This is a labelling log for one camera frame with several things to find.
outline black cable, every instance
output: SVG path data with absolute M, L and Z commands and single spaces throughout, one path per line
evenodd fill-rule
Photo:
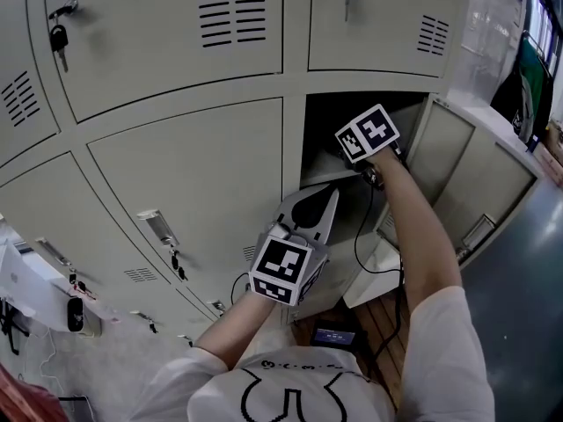
M 235 294 L 235 286 L 237 285 L 237 282 L 238 282 L 241 278 L 243 278 L 245 275 L 248 275 L 248 272 L 241 273 L 241 274 L 237 277 L 237 279 L 235 280 L 235 282 L 232 284 L 232 289 L 230 290 L 230 304 L 231 304 L 231 305 L 234 305 L 234 304 L 235 304 L 234 301 L 232 301 L 233 295 Z
M 377 351 L 374 353 L 371 363 L 369 364 L 368 368 L 368 378 L 371 378 L 371 370 L 373 369 L 374 365 L 377 362 L 377 357 L 381 354 L 381 352 L 389 345 L 389 343 L 398 335 L 398 332 L 401 330 L 401 300 L 403 296 L 403 279 L 405 278 L 405 270 L 403 269 L 403 261 L 401 260 L 400 266 L 400 273 L 398 276 L 398 287 L 395 294 L 395 330 L 384 342 L 381 343 Z
M 358 229 L 358 232 L 355 235 L 355 239 L 354 239 L 354 255 L 355 255 L 355 260 L 358 262 L 358 264 L 362 267 L 362 269 L 364 271 L 366 271 L 367 273 L 388 273 L 388 272 L 400 272 L 401 269 L 389 269 L 386 271 L 370 271 L 370 269 L 367 269 L 362 262 L 360 261 L 360 259 L 358 258 L 358 249 L 357 249 L 357 244 L 358 244 L 358 237 L 360 237 L 360 233 L 362 233 L 362 229 L 363 226 L 366 224 L 366 221 L 368 220 L 369 217 L 369 213 L 371 212 L 371 207 L 373 206 L 373 187 L 370 186 L 369 189 L 371 189 L 371 195 L 369 196 L 369 205 L 368 205 L 368 210 L 366 211 L 366 215 L 363 217 L 363 221 L 362 224 L 360 225 L 360 229 Z

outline white t-shirt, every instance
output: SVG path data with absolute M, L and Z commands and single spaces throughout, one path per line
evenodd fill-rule
M 402 394 L 396 416 L 383 388 L 341 350 L 290 347 L 228 371 L 192 348 L 158 372 L 128 420 L 493 421 L 493 392 L 462 288 L 442 289 L 413 312 Z

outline floor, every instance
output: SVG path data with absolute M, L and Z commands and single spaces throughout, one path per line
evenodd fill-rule
M 563 420 L 563 192 L 544 182 L 524 210 L 487 251 L 464 270 L 472 318 L 485 353 L 488 377 L 495 394 L 499 422 Z M 355 318 L 369 331 L 375 351 L 392 330 L 393 297 L 362 305 L 346 313 L 329 311 L 323 318 Z M 398 390 L 406 345 L 408 313 L 403 329 L 381 354 L 371 376 L 389 390 L 399 404 Z M 306 342 L 314 317 L 294 326 L 298 344 Z M 37 324 L 33 332 L 43 336 Z M 0 337 L 0 362 L 14 375 L 38 383 L 60 396 L 86 394 L 96 420 L 121 420 L 147 382 L 168 360 L 187 348 L 181 339 L 154 336 L 134 320 L 104 327 L 101 338 L 82 339 L 53 333 L 57 354 L 40 376 L 40 364 L 53 352 L 49 336 L 20 341 L 22 353 L 11 354 L 8 339 Z M 358 354 L 368 373 L 369 352 Z M 75 414 L 74 420 L 89 420 Z
M 350 310 L 340 301 L 334 309 L 291 326 L 295 344 L 309 345 L 317 318 L 348 321 L 351 325 L 361 326 L 368 333 L 369 349 L 363 348 L 356 354 L 358 364 L 365 375 L 388 390 L 398 407 L 400 374 L 408 337 L 409 315 L 406 305 L 402 307 L 399 335 L 382 351 L 376 364 L 370 360 L 382 339 L 387 338 L 394 329 L 394 302 L 394 295 L 383 295 Z M 33 321 L 22 321 L 22 324 L 30 325 L 32 336 L 24 338 L 14 331 L 19 356 L 11 353 L 6 337 L 0 338 L 0 362 L 13 376 L 39 384 L 59 397 L 88 396 L 97 422 L 119 421 L 126 417 L 143 384 L 152 379 L 167 361 L 178 358 L 188 348 L 186 341 L 155 336 L 145 324 L 139 324 L 133 318 L 119 324 L 105 324 L 100 338 L 48 332 L 44 326 Z M 268 336 L 259 339 L 259 346 L 251 346 L 250 350 L 257 347 L 263 352 L 269 348 L 274 350 L 277 345 L 288 344 L 284 339 L 272 338 L 273 335 L 284 336 L 285 332 L 269 332 Z M 47 360 L 40 370 L 41 363 Z M 71 404 L 65 404 L 64 408 L 75 421 L 91 420 L 86 406 L 75 406 L 74 413 Z
M 363 374 L 379 382 L 387 391 L 395 409 L 400 404 L 401 374 L 405 361 L 406 341 L 410 313 L 406 299 L 401 299 L 401 326 L 398 336 L 393 338 L 377 357 L 376 364 L 372 358 L 384 339 L 390 337 L 395 329 L 395 293 L 391 292 L 364 303 L 354 309 L 348 309 L 340 301 L 334 309 L 315 316 L 307 317 L 291 328 L 299 346 L 308 346 L 315 321 L 317 319 L 344 322 L 347 326 L 357 326 L 367 334 L 368 343 L 355 353 L 358 365 Z
M 463 279 L 496 420 L 563 420 L 563 191 L 544 181 Z
M 119 324 L 105 324 L 100 338 L 79 338 L 70 333 L 51 331 L 56 355 L 47 329 L 34 323 L 31 336 L 16 336 L 20 355 L 11 353 L 7 337 L 0 337 L 0 362 L 15 377 L 22 374 L 26 382 L 39 384 L 59 397 L 87 395 L 97 422 L 122 420 L 130 412 L 143 385 L 151 380 L 167 361 L 178 358 L 189 348 L 181 339 L 155 336 L 146 324 L 133 318 Z M 77 422 L 89 422 L 87 408 L 75 414 Z M 71 414 L 71 407 L 65 404 Z

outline window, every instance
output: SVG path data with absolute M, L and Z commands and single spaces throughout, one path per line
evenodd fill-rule
M 553 36 L 553 24 L 543 0 L 532 0 L 530 18 L 531 44 L 542 59 L 549 64 Z

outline sleeve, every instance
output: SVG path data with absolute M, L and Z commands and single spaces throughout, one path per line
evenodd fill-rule
M 194 347 L 184 358 L 164 365 L 141 393 L 124 422 L 187 421 L 187 401 L 215 375 L 228 368 L 215 355 Z
M 461 287 L 446 287 L 413 312 L 398 421 L 494 421 L 485 359 Z

